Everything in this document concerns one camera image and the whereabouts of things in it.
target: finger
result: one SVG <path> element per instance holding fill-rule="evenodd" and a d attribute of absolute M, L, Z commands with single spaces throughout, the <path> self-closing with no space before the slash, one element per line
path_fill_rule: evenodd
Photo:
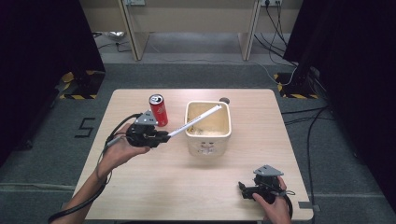
<path fill-rule="evenodd" d="M 279 186 L 283 189 L 286 190 L 287 186 L 285 184 L 285 181 L 283 180 L 282 177 L 280 177 L 280 175 L 277 177 L 277 179 L 279 180 Z"/>
<path fill-rule="evenodd" d="M 258 202 L 263 208 L 264 208 L 264 210 L 270 205 L 268 202 L 266 202 L 265 200 L 264 200 L 264 198 L 260 195 L 260 194 L 258 194 L 258 193 L 253 193 L 253 198 L 254 198 L 254 200 L 256 200 L 256 202 Z"/>

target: plastic tub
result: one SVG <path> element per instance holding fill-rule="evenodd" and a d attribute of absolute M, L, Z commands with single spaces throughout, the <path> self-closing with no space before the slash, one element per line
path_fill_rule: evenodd
<path fill-rule="evenodd" d="M 223 102 L 191 101 L 187 104 L 185 123 L 202 115 L 216 105 L 221 109 L 187 129 L 189 152 L 199 158 L 216 158 L 223 155 L 231 136 L 230 108 Z"/>

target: electrical outlet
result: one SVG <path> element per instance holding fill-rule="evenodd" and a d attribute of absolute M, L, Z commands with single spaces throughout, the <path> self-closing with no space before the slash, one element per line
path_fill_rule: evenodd
<path fill-rule="evenodd" d="M 262 0 L 262 7 L 265 7 L 265 1 L 266 0 Z M 270 2 L 268 7 L 282 6 L 282 0 L 268 0 L 268 2 Z"/>

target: tripod base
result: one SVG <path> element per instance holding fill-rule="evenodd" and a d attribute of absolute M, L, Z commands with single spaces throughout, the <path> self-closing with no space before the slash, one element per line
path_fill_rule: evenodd
<path fill-rule="evenodd" d="M 275 80 L 280 84 L 287 84 L 290 81 L 292 73 L 275 74 Z M 318 99 L 318 96 L 312 91 L 308 83 L 308 78 L 293 78 L 291 83 L 286 86 L 277 85 L 277 89 L 282 97 L 298 99 Z"/>
<path fill-rule="evenodd" d="M 90 78 L 89 83 L 83 85 L 79 84 L 73 78 L 73 74 L 68 73 L 64 75 L 63 81 L 66 84 L 60 98 L 73 100 L 95 99 L 102 81 L 105 78 L 105 73 L 87 72 L 87 74 Z"/>

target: human arm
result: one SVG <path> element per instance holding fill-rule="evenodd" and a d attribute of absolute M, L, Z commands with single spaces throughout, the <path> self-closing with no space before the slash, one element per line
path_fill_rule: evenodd
<path fill-rule="evenodd" d="M 132 147 L 128 143 L 124 135 L 129 126 L 130 124 L 125 124 L 118 133 L 116 133 L 116 136 L 120 137 L 120 139 L 106 150 L 106 153 L 96 166 L 95 170 L 63 210 L 70 209 L 89 200 L 92 195 L 94 195 L 105 184 L 107 176 L 113 169 L 124 164 L 132 157 L 147 153 L 150 150 L 149 147 Z M 82 223 L 85 216 L 87 216 L 91 205 L 92 204 L 89 204 L 77 212 L 67 216 L 57 218 L 51 223 Z"/>
<path fill-rule="evenodd" d="M 279 180 L 280 187 L 283 190 L 286 190 L 286 184 L 282 177 L 278 176 L 277 178 Z M 269 219 L 274 224 L 291 223 L 288 204 L 282 196 L 276 196 L 276 199 L 272 204 L 266 202 L 264 198 L 257 193 L 253 193 L 253 198 L 262 206 L 265 212 L 264 220 Z"/>

